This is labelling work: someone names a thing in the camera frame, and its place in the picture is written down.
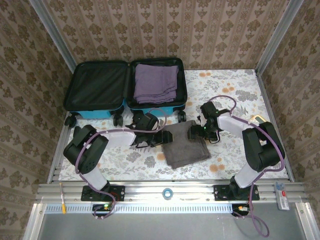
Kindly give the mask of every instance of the table surface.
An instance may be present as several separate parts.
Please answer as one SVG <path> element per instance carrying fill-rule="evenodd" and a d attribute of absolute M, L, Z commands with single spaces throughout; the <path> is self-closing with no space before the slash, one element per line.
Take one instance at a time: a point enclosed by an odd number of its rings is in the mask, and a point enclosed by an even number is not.
<path fill-rule="evenodd" d="M 241 70 L 186 70 L 185 71 L 188 100 L 185 113 L 188 120 L 197 120 L 200 106 L 216 95 L 228 95 L 236 99 L 237 107 L 234 115 L 250 119 L 261 115 L 269 121 L 264 99 L 253 69 Z M 233 102 L 228 98 L 215 99 L 217 109 L 230 109 Z M 123 114 L 124 125 L 131 124 L 132 113 L 126 107 Z M 167 124 L 178 122 L 177 113 L 168 117 Z M 82 119 L 77 125 L 92 125 L 97 130 L 114 129 L 113 117 L 109 119 Z M 73 129 L 69 136 L 72 140 Z M 211 158 L 172 169 L 166 163 L 161 146 L 136 149 L 135 146 L 122 146 L 106 149 L 98 163 L 102 174 L 108 180 L 190 180 L 190 179 L 230 179 L 247 162 L 244 144 L 241 138 L 226 131 L 220 133 L 221 141 L 216 144 L 207 143 Z M 288 178 L 287 171 L 268 172 L 262 178 Z M 60 181 L 80 181 L 75 167 L 63 159 Z"/>

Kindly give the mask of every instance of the cable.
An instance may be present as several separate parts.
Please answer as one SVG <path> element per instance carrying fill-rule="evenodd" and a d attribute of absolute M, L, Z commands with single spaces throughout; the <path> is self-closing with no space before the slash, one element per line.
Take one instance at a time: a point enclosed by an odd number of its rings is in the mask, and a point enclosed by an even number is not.
<path fill-rule="evenodd" d="M 116 205 L 116 199 L 115 197 L 110 194 L 109 192 L 106 192 L 106 191 L 101 191 L 101 190 L 98 190 L 96 189 L 94 186 L 92 186 L 86 179 L 85 177 L 81 174 L 81 172 L 79 172 L 79 163 L 80 163 L 80 159 L 82 157 L 82 155 L 84 154 L 87 146 L 92 142 L 92 140 L 97 137 L 98 135 L 101 135 L 101 134 L 105 134 L 105 133 L 115 133 L 115 132 L 136 132 L 136 133 L 157 133 L 159 131 L 161 131 L 162 129 L 164 129 L 165 125 L 167 124 L 167 115 L 166 113 L 160 109 L 160 108 L 151 108 L 148 113 L 152 112 L 153 110 L 158 110 L 160 112 L 163 113 L 164 115 L 164 123 L 163 125 L 159 128 L 159 129 L 155 129 L 155 130 L 150 130 L 150 131 L 146 131 L 146 130 L 137 130 L 137 129 L 127 129 L 127 128 L 115 128 L 115 129 L 111 129 L 111 130 L 104 130 L 104 131 L 99 131 L 99 132 L 96 132 L 95 134 L 93 134 L 89 139 L 88 141 L 86 141 L 86 143 L 83 145 L 76 161 L 75 161 L 75 164 L 74 164 L 74 168 L 75 168 L 75 173 L 76 174 L 79 174 L 80 178 L 88 184 L 88 186 L 95 192 L 99 193 L 99 194 L 104 194 L 104 195 L 107 195 L 109 196 L 110 198 L 112 198 L 112 204 L 111 204 L 111 208 L 110 208 L 110 211 L 104 215 L 104 216 L 101 216 L 100 219 L 105 219 L 107 217 L 109 217 L 112 213 L 113 213 L 113 209 L 115 208 L 115 205 Z M 96 212 L 97 212 L 97 208 L 94 209 L 94 212 L 93 212 L 93 215 L 98 218 L 98 216 L 96 215 Z"/>
<path fill-rule="evenodd" d="M 282 170 L 285 168 L 285 160 L 284 160 L 284 158 L 283 158 L 283 156 L 282 156 L 282 154 L 281 154 L 281 151 L 280 151 L 279 147 L 277 146 L 277 144 L 275 143 L 275 141 L 269 136 L 269 134 L 267 134 L 263 129 L 261 129 L 259 126 L 253 124 L 252 122 L 249 122 L 249 121 L 244 120 L 244 119 L 242 119 L 242 118 L 240 118 L 240 117 L 237 117 L 237 116 L 232 115 L 232 111 L 233 111 L 233 110 L 236 108 L 236 106 L 237 106 L 237 101 L 236 101 L 233 97 L 228 96 L 228 95 L 217 95 L 217 96 L 212 97 L 208 102 L 211 102 L 213 99 L 216 99 L 216 98 L 228 98 L 228 99 L 231 99 L 231 100 L 234 102 L 234 105 L 233 105 L 233 107 L 230 109 L 230 112 L 229 112 L 229 113 L 230 113 L 230 116 L 231 116 L 233 119 L 236 119 L 236 120 L 238 120 L 238 121 L 240 121 L 240 122 L 242 122 L 242 123 L 248 124 L 248 125 L 256 128 L 258 131 L 260 131 L 260 132 L 270 141 L 270 143 L 271 143 L 271 144 L 273 145 L 273 147 L 275 148 L 277 154 L 279 155 L 280 162 L 281 162 L 280 168 L 278 168 L 278 169 L 264 169 L 264 170 L 253 180 L 253 182 L 252 182 L 252 184 L 251 184 L 251 187 L 250 187 L 250 195 L 249 195 L 249 207 L 250 207 L 250 209 L 251 209 L 251 210 L 250 210 L 251 215 L 246 216 L 247 218 L 251 218 L 251 219 L 252 219 L 252 222 L 253 222 L 253 225 L 254 225 L 256 231 L 257 231 L 262 237 L 268 238 L 269 235 L 270 235 L 270 230 L 269 230 L 267 224 L 266 224 L 261 218 L 259 218 L 259 217 L 257 217 L 257 216 L 254 215 L 253 204 L 252 204 L 252 195 L 253 195 L 253 190 L 254 190 L 254 184 L 255 184 L 256 181 L 258 181 L 258 180 L 259 180 L 265 173 L 267 173 L 267 172 L 280 172 L 280 171 L 282 171 Z M 264 235 L 264 234 L 262 233 L 262 231 L 258 228 L 257 223 L 256 223 L 255 220 L 260 221 L 260 222 L 265 226 L 265 228 L 266 228 L 266 230 L 267 230 L 267 234 L 266 234 L 266 235 Z"/>

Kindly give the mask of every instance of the suitcase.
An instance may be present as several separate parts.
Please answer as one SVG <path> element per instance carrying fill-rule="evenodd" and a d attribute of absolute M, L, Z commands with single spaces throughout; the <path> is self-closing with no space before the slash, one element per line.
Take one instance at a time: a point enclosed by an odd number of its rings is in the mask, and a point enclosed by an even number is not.
<path fill-rule="evenodd" d="M 176 99 L 160 104 L 139 104 L 134 99 L 135 74 L 138 64 L 152 66 L 178 66 Z M 186 121 L 183 111 L 188 98 L 183 62 L 176 57 L 152 58 L 126 61 L 87 61 L 80 63 L 72 76 L 67 89 L 63 106 L 71 113 L 64 124 L 69 127 L 76 125 L 75 115 L 84 119 L 106 119 L 114 115 L 113 125 L 122 126 L 125 104 L 131 109 L 133 119 L 139 118 L 152 108 L 161 108 L 168 116 L 179 111 L 178 121 Z M 161 111 L 153 110 L 152 114 L 163 116 Z"/>

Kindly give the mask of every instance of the suitcase lid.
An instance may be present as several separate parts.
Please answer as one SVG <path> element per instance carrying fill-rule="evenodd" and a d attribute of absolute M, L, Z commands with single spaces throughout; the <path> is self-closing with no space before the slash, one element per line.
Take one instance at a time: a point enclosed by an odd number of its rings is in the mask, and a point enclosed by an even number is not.
<path fill-rule="evenodd" d="M 78 64 L 65 94 L 67 111 L 115 110 L 124 101 L 128 63 L 87 61 Z"/>
<path fill-rule="evenodd" d="M 134 99 L 138 64 L 178 66 L 177 97 L 173 102 L 138 104 Z M 67 111 L 116 110 L 124 99 L 131 109 L 182 106 L 188 98 L 183 62 L 177 57 L 126 61 L 87 61 L 78 64 L 66 92 L 63 106 Z"/>

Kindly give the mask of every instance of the purple towel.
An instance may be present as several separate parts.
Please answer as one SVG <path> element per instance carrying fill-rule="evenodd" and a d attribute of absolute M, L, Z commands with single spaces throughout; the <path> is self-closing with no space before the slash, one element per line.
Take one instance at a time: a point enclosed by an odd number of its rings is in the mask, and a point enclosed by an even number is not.
<path fill-rule="evenodd" d="M 134 98 L 139 104 L 172 102 L 177 97 L 178 66 L 138 64 L 135 68 Z"/>

